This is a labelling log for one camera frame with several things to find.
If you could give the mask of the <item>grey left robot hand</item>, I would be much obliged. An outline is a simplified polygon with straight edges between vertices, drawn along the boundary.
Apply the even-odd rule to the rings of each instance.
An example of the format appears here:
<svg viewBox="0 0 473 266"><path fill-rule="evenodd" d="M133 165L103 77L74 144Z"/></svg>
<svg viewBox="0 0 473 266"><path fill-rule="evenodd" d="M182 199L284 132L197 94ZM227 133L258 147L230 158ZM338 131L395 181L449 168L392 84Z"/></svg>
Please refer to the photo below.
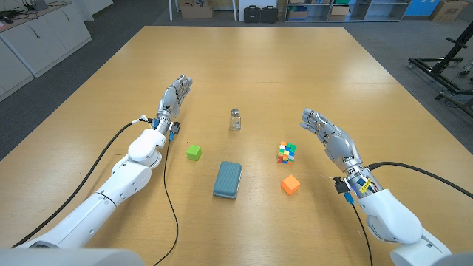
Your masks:
<svg viewBox="0 0 473 266"><path fill-rule="evenodd" d="M180 113L180 107L191 91L193 79L182 74L170 86L168 86L160 99L157 110L157 117L167 117L169 120L175 119Z"/></svg>

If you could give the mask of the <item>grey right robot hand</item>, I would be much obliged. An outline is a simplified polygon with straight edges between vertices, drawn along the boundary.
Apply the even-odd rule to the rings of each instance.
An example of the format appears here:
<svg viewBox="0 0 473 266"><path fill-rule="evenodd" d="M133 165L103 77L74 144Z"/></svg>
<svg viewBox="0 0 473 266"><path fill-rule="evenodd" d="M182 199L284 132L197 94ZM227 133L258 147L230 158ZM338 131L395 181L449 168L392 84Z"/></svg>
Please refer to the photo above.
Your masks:
<svg viewBox="0 0 473 266"><path fill-rule="evenodd" d="M352 138L321 113L305 108L300 126L317 136L327 156L342 172L350 175L362 170L363 161Z"/></svg>

